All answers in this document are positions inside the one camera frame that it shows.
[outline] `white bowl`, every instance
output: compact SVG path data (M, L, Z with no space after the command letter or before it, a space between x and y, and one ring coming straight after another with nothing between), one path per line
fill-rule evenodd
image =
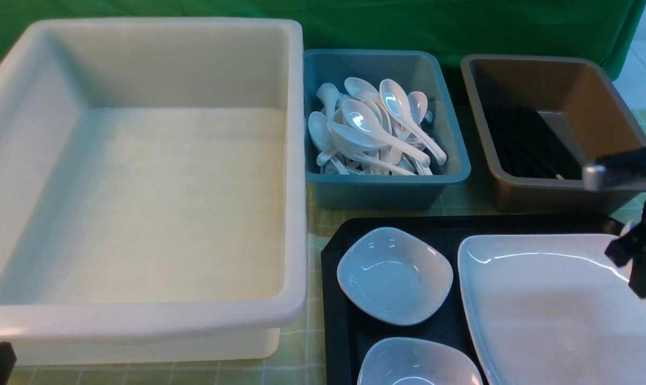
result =
M443 304L453 282L449 261L429 244L393 227L365 234L337 266L344 294L388 324L425 321Z
M482 385L467 355L445 344L392 337L377 342L362 363L357 385Z

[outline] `robotic arm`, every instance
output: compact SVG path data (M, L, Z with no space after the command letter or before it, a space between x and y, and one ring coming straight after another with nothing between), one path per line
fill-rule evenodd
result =
M583 170L587 190L599 191L637 182L646 178L646 147L598 158ZM617 266L632 261L629 287L640 298L646 298L646 203L641 222L621 238L612 241L606 255Z

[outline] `plastic container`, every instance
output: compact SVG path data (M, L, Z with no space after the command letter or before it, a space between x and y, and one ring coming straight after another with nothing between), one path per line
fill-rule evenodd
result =
M337 282L337 267L347 250L364 234L379 227L396 227L421 239L443 253L453 268L455 282L446 300L432 317L421 324L405 327L379 321L350 302ZM620 222L610 217L587 212L553 215L358 218L345 222L321 251L319 274L325 304L323 312L328 385L357 383L360 366L369 349L378 341L389 337L420 338L455 348L473 360L482 377L487 378L487 372L482 370L475 352L463 310L458 272L460 266L457 259L458 247L462 241L481 234L618 234L622 227ZM460 383L487 384L486 380Z
M306 292L303 42L261 19L39 22L0 66L18 365L269 356Z
M448 160L430 168L435 175L323 175L316 165L318 150L306 132L306 181L313 198L325 208L341 210L423 210L431 207L444 189L461 183L470 174L470 161L458 127L440 65L434 56L419 51L374 51L364 49L311 49L304 52L304 112L320 110L316 90L332 83L340 92L350 76L378 86L393 79L406 90L422 91L428 110L435 115L430 136L447 153Z
M646 146L641 127L596 64L574 58L475 55L463 59L462 71L484 155L496 179L499 210L611 214L646 192L646 183L589 192L581 180L518 178L499 163L484 106L536 109L580 164Z

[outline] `white plastic spoon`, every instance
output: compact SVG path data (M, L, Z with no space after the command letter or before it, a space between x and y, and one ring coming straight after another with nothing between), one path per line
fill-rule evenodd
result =
M407 97L409 100L409 106L411 107L411 119L413 119L413 122L415 122L417 125L420 125L420 122L423 121L423 117L425 117L425 113L428 110L428 97L426 97L425 94L420 91L413 91L412 93L408 94ZM411 130L400 125L399 129L396 130L396 133L397 138L400 141L406 142L406 139L408 139L411 135ZM390 151L390 154L388 156L389 160L394 161L396 157L401 156L401 153L397 153L397 149L393 149L392 151L394 152Z
M399 161L399 164L397 166L403 168L406 171L411 171L412 173L416 170L413 168L413 164L406 158L406 156L402 156L402 159Z
M418 171L418 175L433 175L433 171L430 170L430 167L423 167L422 164L418 163L415 159L411 158L410 160Z
M396 81L385 79L380 83L380 94L387 112L425 143L425 147L435 156L439 165L446 163L447 154L411 118L409 98L404 89Z
M369 82L360 78L346 78L344 89L347 93L357 100L370 100L371 102L380 101L380 93Z
M356 100L347 100L347 102L342 104L342 115L350 127L357 128L365 136L387 143L392 147L399 147L402 152L411 156L411 158L416 158L425 167L430 166L430 157L427 154L387 134L387 131L378 122L375 114L364 103Z
M392 118L389 117L387 111L384 110L384 107L381 105L380 112L382 113L382 128L387 131L387 134L394 135L394 127L392 125Z
M360 161L361 163L367 163L377 168L382 168L388 171L391 171L397 175L415 175L410 171L404 170L393 164L389 164L386 161L377 160L371 158L370 156L364 154L364 152L359 151L357 144L355 142L350 142L348 138L340 135L340 130L348 129L349 127L345 125L338 125L335 122L329 122L328 128L330 129L330 139L333 141L333 145L340 151L344 156L350 158L351 160Z
M324 166L328 161L330 161L333 166L337 169L337 172L342 175L347 175L347 168L344 164L335 156L337 149L330 145L330 133L325 125L326 119L323 114L318 111L311 112L309 115L309 136L313 145L320 151L316 157L316 164L318 166Z
M423 144L423 141L421 141L421 139L416 138L415 136L409 136L409 138L406 138L406 143L410 144L411 146L414 146L420 151L423 151L425 149L425 144Z
M406 98L409 100L413 122L420 125L425 118L426 112L428 112L428 97L420 91L413 91L412 93L409 93Z
M355 168L347 167L346 169L347 169L347 171L348 171L348 173L350 175L351 174L354 174L354 175L360 174L360 171L355 169ZM339 168L337 168L335 166L335 164L332 163L332 161L329 161L328 163L325 164L325 166L321 167L321 174L339 175L340 171L338 171L338 170L339 170Z
M335 113L335 103L337 103L337 100L342 97L340 91L331 83L323 83L318 87L316 97L318 97L323 103L326 119L332 120L333 114Z
M342 103L347 102L347 100L350 100L351 98L349 95L342 94L340 95L340 98L338 98L337 102L335 102L335 109L338 110L340 107L342 107Z
M384 121L383 121L383 118L382 118L381 108L379 108L376 103L373 103L373 102L371 102L370 100L367 100L367 99L362 100L362 103L364 103L368 108L370 108L373 111L373 113L375 114L375 117L377 117L378 121L381 122L382 128L384 128ZM368 155L372 156L373 158L379 159L379 160L387 161L387 154L388 153L389 153L389 151L387 151L387 150L381 150L380 152L373 151L372 153L369 153ZM377 170L372 169L371 174L373 175L375 173L375 171L377 171Z
M335 122L336 124L345 124L342 109L335 110L335 114L333 114L333 122Z
M384 149L389 146L387 143L365 136L348 125L336 124L331 121L328 122L327 126L331 139L331 132L335 132L338 136L342 136L345 139L345 142L354 144L354 149L359 152L378 151L379 149Z

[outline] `blue plastic bin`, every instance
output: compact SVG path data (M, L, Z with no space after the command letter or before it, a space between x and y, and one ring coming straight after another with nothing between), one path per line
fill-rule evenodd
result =
M304 52L304 113L321 110L316 90L332 83L340 92L344 80L356 76L378 86L393 79L406 90L422 91L435 120L423 124L447 153L447 163L430 168L435 175L323 175L316 165L318 150L306 132L306 181L321 207L340 210L425 210L444 189L461 183L470 174L470 161L458 127L456 113L437 59L420 51L365 49L310 49Z

